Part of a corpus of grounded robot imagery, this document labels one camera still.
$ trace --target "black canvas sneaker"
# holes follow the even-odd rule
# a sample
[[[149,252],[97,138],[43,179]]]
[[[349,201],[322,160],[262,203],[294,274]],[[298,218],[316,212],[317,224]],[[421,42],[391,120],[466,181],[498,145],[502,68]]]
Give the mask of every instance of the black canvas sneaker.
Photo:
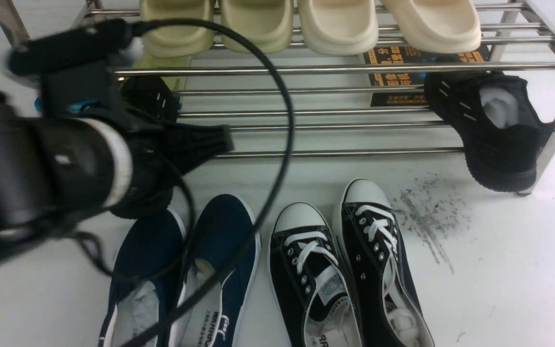
[[[442,57],[439,62],[458,62]],[[554,131],[542,123],[527,82],[502,72],[428,73],[425,98],[464,143],[473,178],[494,191],[523,191],[537,180],[537,157]]]
[[[361,347],[350,295],[324,217],[296,202],[269,239],[271,287],[292,347]]]
[[[433,347],[395,212],[376,184],[348,184],[333,214],[333,239],[364,345]]]

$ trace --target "black cable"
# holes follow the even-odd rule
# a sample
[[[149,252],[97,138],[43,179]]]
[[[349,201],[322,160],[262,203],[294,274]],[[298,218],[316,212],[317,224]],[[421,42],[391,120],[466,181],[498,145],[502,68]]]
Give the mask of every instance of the black cable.
[[[136,22],[132,25],[132,32],[135,37],[141,37],[148,31],[153,29],[166,27],[166,26],[192,26],[192,27],[203,27],[213,31],[217,31],[218,33],[222,33],[226,37],[231,38],[244,48],[246,48],[250,53],[252,53],[260,62],[263,63],[265,68],[268,70],[269,75],[273,77],[280,94],[284,98],[284,104],[286,105],[287,110],[287,117],[288,117],[288,135],[286,140],[286,149],[284,150],[284,158],[282,158],[282,166],[280,167],[276,180],[269,192],[269,196],[264,203],[263,208],[260,210],[258,215],[258,219],[254,226],[251,229],[249,235],[247,235],[243,242],[241,242],[238,250],[229,257],[229,259],[225,262],[225,265],[220,268],[220,270],[216,271],[207,281],[196,290],[187,300],[185,300],[181,305],[179,305],[176,309],[174,309],[168,316],[155,323],[151,327],[148,327],[147,330],[143,331],[142,333],[138,334],[132,340],[126,342],[122,345],[122,347],[143,347],[148,341],[152,338],[157,336],[158,334],[167,331],[170,326],[181,316],[183,316],[188,310],[190,310],[194,305],[196,305],[207,293],[216,285],[220,278],[226,276],[232,268],[236,266],[240,258],[245,254],[245,251],[255,240],[255,234],[260,230],[260,226],[263,224],[264,220],[269,215],[269,211],[271,207],[273,207],[273,203],[275,202],[278,193],[284,183],[284,178],[286,177],[286,173],[288,171],[288,167],[291,160],[291,155],[293,152],[294,147],[294,137],[295,137],[295,115],[294,109],[292,105],[291,96],[286,88],[286,84],[282,80],[278,73],[278,69],[271,63],[269,58],[260,51],[253,43],[249,42],[248,39],[243,37],[242,35],[238,34],[237,32],[216,24],[214,22],[207,22],[205,20],[198,20],[198,19],[165,19],[165,20],[153,20],[150,22]]]

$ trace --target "black and orange box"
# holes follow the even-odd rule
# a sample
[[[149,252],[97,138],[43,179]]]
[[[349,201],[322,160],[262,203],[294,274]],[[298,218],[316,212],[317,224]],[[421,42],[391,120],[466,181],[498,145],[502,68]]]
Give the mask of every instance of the black and orange box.
[[[487,46],[480,46],[471,53],[450,55],[465,64],[489,61]],[[423,52],[412,47],[376,47],[363,54],[363,61],[368,65],[410,64],[434,62],[440,56],[438,53]],[[372,86],[413,86],[423,84],[425,73],[370,73],[369,78]],[[427,101],[423,93],[408,92],[374,93],[370,102],[371,107],[424,105],[427,105]]]

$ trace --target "stainless steel rack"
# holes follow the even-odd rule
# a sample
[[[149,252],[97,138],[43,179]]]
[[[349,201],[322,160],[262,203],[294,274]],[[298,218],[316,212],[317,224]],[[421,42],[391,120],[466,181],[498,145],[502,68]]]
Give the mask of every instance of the stainless steel rack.
[[[482,30],[495,32],[494,37],[484,37],[483,44],[491,46],[491,59],[489,62],[473,64],[444,64],[444,63],[422,63],[422,64],[399,64],[398,66],[368,66],[368,65],[340,65],[340,66],[281,66],[278,70],[283,75],[320,75],[320,74],[350,74],[350,73],[404,73],[404,72],[451,72],[465,70],[479,71],[516,71],[516,70],[555,70],[555,61],[543,62],[500,62],[507,45],[514,44],[544,44],[555,54],[555,29],[544,20],[544,14],[531,4],[529,0],[508,0],[502,4],[488,4],[476,6],[480,12],[500,11],[502,19],[497,24],[483,24]],[[376,13],[388,13],[383,6],[376,6]],[[519,15],[522,15],[527,23],[516,23]],[[92,22],[97,18],[105,17],[137,17],[138,10],[105,9],[101,0],[86,0],[83,9],[79,13],[73,26]],[[0,26],[4,30],[11,45],[17,45],[29,40],[29,34],[16,11],[13,0],[0,0]],[[511,36],[513,31],[535,31],[537,36],[517,37]],[[301,28],[294,28],[294,34],[300,34]],[[407,45],[407,42],[396,37],[399,33],[397,26],[379,26],[380,46]],[[289,48],[302,49],[306,45],[302,41],[293,41]],[[214,42],[213,49],[224,49],[223,44]],[[152,68],[138,69],[126,68],[116,71],[119,77],[158,75],[158,76],[235,76],[235,75],[264,75],[266,70],[262,67],[186,67],[186,68]],[[420,92],[423,86],[399,86],[399,87],[363,87],[363,88],[293,88],[292,94],[342,94],[342,93],[390,93],[390,92]],[[184,90],[177,92],[181,96],[263,96],[275,95],[277,90]],[[299,110],[297,116],[333,116],[353,114],[413,114],[429,112],[427,107],[382,107],[382,108],[349,108],[349,109],[325,109],[325,110]],[[181,114],[182,119],[258,119],[267,117],[284,117],[283,110],[242,111],[242,112],[185,112]],[[444,127],[446,124],[440,120],[404,120],[399,122],[366,122],[366,123],[314,123],[297,125],[298,131],[312,130],[387,130],[387,129],[414,129]],[[234,132],[283,132],[284,125],[234,125]],[[441,154],[459,153],[460,147],[429,147],[429,148],[407,148],[407,149],[357,149],[357,150],[334,150],[334,151],[297,151],[295,158],[337,158],[337,157],[379,157],[402,154]],[[551,157],[555,153],[555,132],[549,138],[548,143],[542,150],[537,160],[538,175],[546,169]],[[219,156],[221,159],[242,158],[279,158],[282,152],[231,152]]]

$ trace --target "blue canvas shoe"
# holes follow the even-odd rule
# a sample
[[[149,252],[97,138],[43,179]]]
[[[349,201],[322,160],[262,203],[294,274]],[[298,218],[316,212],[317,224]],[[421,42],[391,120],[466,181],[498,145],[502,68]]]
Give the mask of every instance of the blue canvas shoe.
[[[119,248],[114,272],[126,277],[148,277],[172,264],[181,252],[185,227],[181,218],[164,210],[137,220]],[[166,317],[181,301],[176,298],[179,266],[164,275],[139,282],[110,284],[108,310],[98,347],[118,347]],[[172,347],[176,327],[160,334],[146,347]]]
[[[203,210],[194,233],[196,248],[187,274],[187,294],[201,286],[237,251],[255,219],[245,202],[233,195],[213,198]],[[260,255],[260,235],[237,266],[220,279],[198,305],[176,323],[176,347],[237,347],[245,301]]]

